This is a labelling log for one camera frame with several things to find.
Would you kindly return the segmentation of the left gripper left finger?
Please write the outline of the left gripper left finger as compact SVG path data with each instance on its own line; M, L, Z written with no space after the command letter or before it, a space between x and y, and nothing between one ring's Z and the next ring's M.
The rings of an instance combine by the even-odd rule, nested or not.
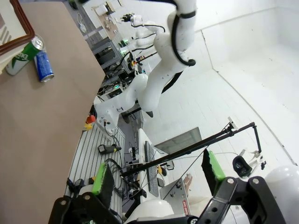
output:
M100 164L92 189L76 198L63 196L53 205L49 224L120 224L110 209L114 178L107 163Z

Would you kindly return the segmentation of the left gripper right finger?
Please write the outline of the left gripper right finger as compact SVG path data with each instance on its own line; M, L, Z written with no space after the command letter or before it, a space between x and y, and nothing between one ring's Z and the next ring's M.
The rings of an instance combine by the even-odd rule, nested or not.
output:
M221 224L233 205L241 206L251 224L285 224L283 214L266 181L254 176L247 181L240 178L218 177L220 168L207 149L203 151L201 167L212 198L204 208L199 224Z

